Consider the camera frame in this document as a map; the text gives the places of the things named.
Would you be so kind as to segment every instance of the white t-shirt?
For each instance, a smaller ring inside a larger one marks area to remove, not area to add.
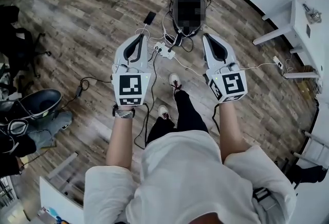
[[[290,182],[259,146],[222,164],[208,133],[170,133],[148,145],[141,166],[140,186],[122,167],[87,171],[85,224],[188,224],[211,212],[224,224],[287,223],[295,208]],[[269,211],[252,197],[257,188],[276,199]]]

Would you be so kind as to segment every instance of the white sneaker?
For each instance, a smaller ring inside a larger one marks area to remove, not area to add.
[[[170,120],[168,109],[164,105],[160,105],[159,109],[159,117],[163,118],[164,120]]]
[[[173,96],[175,95],[175,93],[177,91],[181,90],[181,82],[180,82],[180,78],[178,77],[177,74],[175,74],[175,73],[170,74],[169,84],[173,88]]]

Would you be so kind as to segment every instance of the electrical outlet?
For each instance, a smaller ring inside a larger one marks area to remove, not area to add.
[[[273,57],[273,61],[278,65],[278,67],[282,70],[283,69],[283,64],[280,62],[277,56]]]

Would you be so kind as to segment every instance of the watch strap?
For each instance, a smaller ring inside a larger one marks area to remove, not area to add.
[[[135,109],[131,110],[120,110],[118,106],[114,106],[112,115],[119,118],[131,119],[135,116]]]

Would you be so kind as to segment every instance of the black pants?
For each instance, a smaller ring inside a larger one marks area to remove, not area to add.
[[[175,94],[175,100],[179,115],[177,128],[174,128],[175,124],[171,120],[159,117],[150,131],[147,144],[171,132],[201,130],[208,133],[208,129],[201,116],[194,109],[189,95],[185,91],[180,90]]]

